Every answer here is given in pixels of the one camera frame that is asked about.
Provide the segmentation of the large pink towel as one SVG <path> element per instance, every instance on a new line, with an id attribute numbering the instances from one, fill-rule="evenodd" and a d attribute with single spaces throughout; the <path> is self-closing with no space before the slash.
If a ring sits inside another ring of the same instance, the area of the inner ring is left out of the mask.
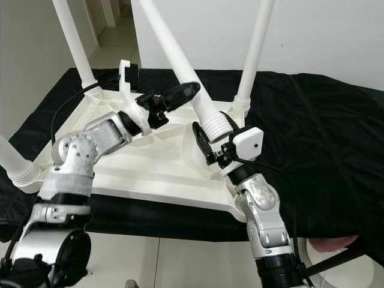
<path id="1" fill-rule="evenodd" d="M 307 238 L 310 247 L 318 253 L 330 253 L 342 250 L 353 244 L 359 235 L 343 236 L 342 238 Z"/>

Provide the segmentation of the white standing fan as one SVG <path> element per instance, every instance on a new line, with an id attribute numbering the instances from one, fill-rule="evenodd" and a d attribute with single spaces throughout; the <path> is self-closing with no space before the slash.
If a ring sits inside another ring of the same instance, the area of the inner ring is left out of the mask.
<path id="1" fill-rule="evenodd" d="M 328 272 L 344 263 L 340 252 L 318 253 L 312 247 L 308 247 L 307 257 L 309 259 L 309 266 L 307 272 L 310 276 L 319 276 L 323 272 Z"/>

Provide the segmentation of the black metal table leg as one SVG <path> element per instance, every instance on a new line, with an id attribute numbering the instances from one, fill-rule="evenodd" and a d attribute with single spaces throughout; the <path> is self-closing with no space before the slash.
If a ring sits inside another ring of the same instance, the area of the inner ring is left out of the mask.
<path id="1" fill-rule="evenodd" d="M 326 260 L 322 260 L 317 264 L 308 266 L 305 270 L 305 274 L 307 274 L 307 276 L 313 276 L 320 274 L 321 272 L 328 271 L 331 268 L 340 266 L 344 263 L 356 260 L 357 258 L 366 255 L 370 249 L 371 247 L 363 244 L 353 246 L 352 248 L 348 248 L 347 250 L 344 250 Z"/>

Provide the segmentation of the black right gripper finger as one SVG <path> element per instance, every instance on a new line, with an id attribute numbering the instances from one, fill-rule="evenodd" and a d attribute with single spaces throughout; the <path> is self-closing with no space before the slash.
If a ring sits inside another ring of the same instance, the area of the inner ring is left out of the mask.
<path id="1" fill-rule="evenodd" d="M 209 138 L 206 136 L 206 133 L 204 132 L 201 125 L 198 122 L 193 122 L 192 130 L 195 136 L 197 146 L 203 154 L 206 164 L 213 164 L 214 162 L 216 162 L 217 156 L 211 148 Z"/>
<path id="2" fill-rule="evenodd" d="M 236 123 L 236 121 L 234 121 L 233 118 L 231 118 L 230 115 L 228 115 L 228 113 L 222 112 L 222 114 L 225 118 L 227 118 L 227 122 L 230 124 L 232 128 L 231 134 L 239 134 L 242 132 L 242 127 L 240 127 L 238 123 Z"/>

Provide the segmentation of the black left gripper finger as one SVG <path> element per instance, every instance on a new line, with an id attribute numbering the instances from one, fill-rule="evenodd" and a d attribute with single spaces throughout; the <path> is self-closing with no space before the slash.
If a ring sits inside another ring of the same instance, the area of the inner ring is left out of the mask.
<path id="1" fill-rule="evenodd" d="M 199 82 L 187 82 L 176 85 L 163 95 L 163 107 L 166 112 L 173 112 L 191 102 L 201 89 Z"/>

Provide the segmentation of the white plastic table leg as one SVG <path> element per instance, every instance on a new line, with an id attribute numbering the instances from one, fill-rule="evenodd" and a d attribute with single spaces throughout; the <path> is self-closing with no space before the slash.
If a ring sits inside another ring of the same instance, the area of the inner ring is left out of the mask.
<path id="1" fill-rule="evenodd" d="M 0 135 L 0 164 L 17 187 L 31 185 L 40 175 L 40 169 L 25 159 L 8 139 Z"/>
<path id="2" fill-rule="evenodd" d="M 143 13 L 146 16 L 146 19 L 148 19 L 157 40 L 161 44 L 161 48 L 169 61 L 173 72 L 175 72 L 176 79 L 182 84 L 187 82 L 197 82 L 200 84 L 200 77 L 198 77 L 190 65 L 180 44 L 178 44 L 175 36 L 173 36 L 170 28 L 167 26 L 160 12 L 154 5 L 154 1 L 138 0 L 138 2 L 140 3 L 140 6 L 142 6 Z M 233 131 L 227 118 L 214 107 L 211 96 L 209 96 L 208 90 L 206 90 L 203 85 L 200 86 L 199 92 L 190 103 L 209 140 L 219 142 Z"/>
<path id="3" fill-rule="evenodd" d="M 67 0 L 52 0 L 59 19 L 61 29 L 65 35 L 73 61 L 79 72 L 82 88 L 85 92 L 99 88 L 98 81 L 94 77 L 89 64 L 84 46 L 79 37 L 71 10 Z"/>
<path id="4" fill-rule="evenodd" d="M 266 38 L 267 29 L 271 22 L 272 9 L 275 0 L 260 0 L 257 17 L 253 27 L 252 36 L 246 55 L 241 79 L 239 80 L 238 93 L 234 96 L 232 107 L 246 115 L 251 107 L 251 93 L 255 76 L 257 74 L 260 56 Z"/>

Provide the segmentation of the white plastic table top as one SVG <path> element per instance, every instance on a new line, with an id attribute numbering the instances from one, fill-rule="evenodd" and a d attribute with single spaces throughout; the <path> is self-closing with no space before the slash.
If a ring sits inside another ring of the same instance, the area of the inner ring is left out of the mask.
<path id="1" fill-rule="evenodd" d="M 56 132 L 55 142 L 44 142 L 30 160 L 40 169 L 38 180 L 16 187 L 49 201 L 74 197 L 74 213 L 85 212 L 85 200 L 99 194 L 222 211 L 246 220 L 233 185 L 204 165 L 189 105 L 148 136 L 124 107 L 119 91 L 87 93 Z"/>

